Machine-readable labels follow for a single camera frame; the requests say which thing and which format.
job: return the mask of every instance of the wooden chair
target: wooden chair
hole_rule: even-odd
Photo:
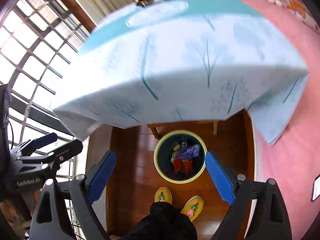
[[[185,121],[190,124],[201,124],[201,123],[213,123],[213,134],[217,134],[217,127],[218,127],[218,120],[209,120],[209,121]],[[168,126],[174,126],[176,124],[181,124],[182,122],[168,122],[168,123],[152,123],[152,124],[147,124],[147,126],[151,129],[153,136],[157,139],[160,140],[161,136],[159,135],[157,131],[157,127],[168,127]]]

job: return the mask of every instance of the screw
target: screw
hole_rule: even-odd
[[[83,174],[79,174],[76,176],[76,180],[83,180],[84,179],[84,175]]]
[[[45,163],[45,164],[43,164],[42,166],[41,166],[41,169],[46,169],[47,167],[49,166],[49,164],[48,163]]]
[[[47,179],[45,183],[49,186],[53,183],[53,179]]]
[[[237,178],[241,181],[244,181],[246,177],[243,174],[238,174]]]
[[[269,179],[268,182],[271,185],[275,185],[276,184],[276,181],[274,179]]]

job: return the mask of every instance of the metal window bars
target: metal window bars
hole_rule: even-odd
[[[11,88],[14,86],[15,82],[17,81],[18,75],[20,73],[23,73],[27,78],[29,78],[30,80],[32,80],[33,82],[36,83],[35,89],[34,89],[30,99],[24,97],[23,95],[21,95],[20,93],[18,93],[16,91],[12,90],[12,94],[14,94],[16,98],[18,98],[21,101],[26,102],[26,108],[25,108],[23,121],[10,115],[10,119],[12,119],[13,121],[22,125],[20,139],[19,139],[19,143],[22,143],[23,134],[24,134],[26,127],[29,129],[32,129],[34,131],[37,131],[41,134],[44,134],[44,135],[49,134],[48,131],[42,130],[40,128],[37,128],[37,127],[27,123],[27,119],[29,118],[30,109],[32,107],[51,116],[52,118],[56,118],[54,113],[52,111],[50,111],[50,109],[46,109],[45,107],[42,107],[42,106],[33,102],[36,91],[39,87],[42,87],[43,89],[45,89],[46,91],[48,91],[52,95],[56,94],[56,92],[52,88],[41,83],[43,76],[45,75],[46,71],[51,71],[53,74],[57,75],[59,78],[63,78],[63,75],[51,66],[51,63],[52,63],[54,57],[58,56],[62,60],[64,60],[67,64],[70,64],[71,62],[68,59],[68,57],[66,57],[65,54],[63,55],[61,53],[61,48],[63,46],[69,46],[74,52],[77,53],[78,50],[72,44],[70,39],[72,37],[76,37],[76,39],[78,39],[81,43],[84,43],[85,39],[88,38],[89,32],[81,25],[79,20],[77,20],[72,15],[72,13],[68,10],[68,8],[61,2],[61,0],[40,0],[42,4],[37,8],[32,4],[32,2],[30,0],[20,0],[20,1],[23,1],[24,3],[28,4],[28,6],[33,10],[33,12],[31,12],[29,15],[26,15],[22,11],[22,9],[19,8],[18,5],[15,5],[13,7],[12,12],[14,12],[22,20],[21,25],[25,24],[31,31],[33,31],[33,33],[36,34],[37,39],[34,41],[34,43],[29,48],[27,48],[19,40],[19,38],[14,36],[15,31],[10,32],[8,30],[8,28],[3,26],[2,28],[9,33],[9,36],[7,37],[6,41],[8,41],[9,38],[14,39],[20,46],[22,46],[23,49],[26,50],[26,53],[24,54],[24,56],[22,57],[20,62],[18,64],[15,64],[14,62],[12,62],[12,60],[10,60],[8,58],[8,56],[5,53],[2,52],[2,48],[5,45],[5,42],[3,42],[3,45],[0,47],[0,55],[2,55],[5,60],[7,60],[12,66],[15,67],[15,70],[14,70],[14,72],[10,78],[10,81],[9,81],[9,86]],[[46,19],[46,17],[43,15],[44,14],[43,11],[45,11],[46,9],[50,10],[50,13],[52,15],[56,16],[56,19],[54,19],[53,22],[49,22],[48,19]],[[43,22],[47,25],[45,30],[42,30],[35,22],[32,21],[32,16],[34,16],[34,15],[38,15],[43,20]],[[63,33],[60,33],[59,30],[57,30],[57,26],[60,23],[63,23],[64,28],[66,28],[66,30],[68,31],[67,36],[64,36]],[[50,44],[50,42],[48,42],[45,39],[46,36],[51,31],[53,31],[62,40],[62,44],[57,49],[52,44]],[[48,63],[44,62],[44,60],[42,60],[40,57],[38,57],[34,53],[35,49],[39,46],[39,44],[41,42],[43,42],[46,46],[48,46],[54,52],[53,56],[51,57],[51,59],[49,60]],[[32,75],[30,75],[29,73],[27,73],[23,69],[23,66],[25,65],[25,63],[27,62],[27,60],[29,59],[30,56],[33,56],[36,60],[38,60],[45,67],[39,79],[34,78]],[[70,139],[64,138],[63,136],[58,136],[58,139],[61,140],[62,142],[69,142],[70,141]],[[9,143],[13,144],[14,146],[19,144],[19,143],[15,143],[12,141],[9,141]],[[40,154],[40,155],[45,154],[45,152],[42,152],[40,150],[35,151],[35,153]],[[76,165],[75,164],[73,165],[72,171],[71,171],[70,167],[71,167],[71,163],[69,163],[69,174],[68,175],[57,175],[57,178],[68,179],[68,180],[74,178]],[[69,215],[70,215],[70,218],[72,219],[73,229],[74,229],[75,233],[77,234],[77,237],[79,239],[83,239],[83,237],[80,236],[80,231],[79,231],[80,227],[77,224],[76,216],[74,214],[71,201],[69,203],[69,206],[70,207],[68,207],[68,212],[70,213]]]

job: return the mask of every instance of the wooden floor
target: wooden floor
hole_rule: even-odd
[[[175,127],[158,128],[160,135],[172,130],[185,129],[199,135],[208,150],[217,153],[236,174],[247,174],[247,142],[243,113],[218,123],[218,134],[213,135],[212,124],[180,124]],[[123,236],[146,215],[159,187],[166,186],[172,192],[173,205],[182,208],[194,195],[204,198],[202,213],[193,224],[199,240],[210,239],[228,210],[221,200],[207,170],[193,182],[172,184],[157,172],[153,151],[157,140],[147,126],[130,129],[113,128],[110,149],[116,152],[117,164],[107,185],[108,232]],[[242,239],[245,224],[242,228]]]

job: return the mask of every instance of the window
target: window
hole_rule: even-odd
[[[14,137],[8,128],[10,147],[55,132],[58,140],[32,155],[39,156],[74,139],[29,118],[29,110],[35,108],[56,119],[52,100],[89,35],[61,0],[20,0],[9,13],[0,28],[0,84],[9,83],[12,96],[26,105],[24,114],[9,109]],[[57,181],[71,180],[74,174],[71,159],[61,165]],[[75,223],[72,202],[66,200],[66,205]]]

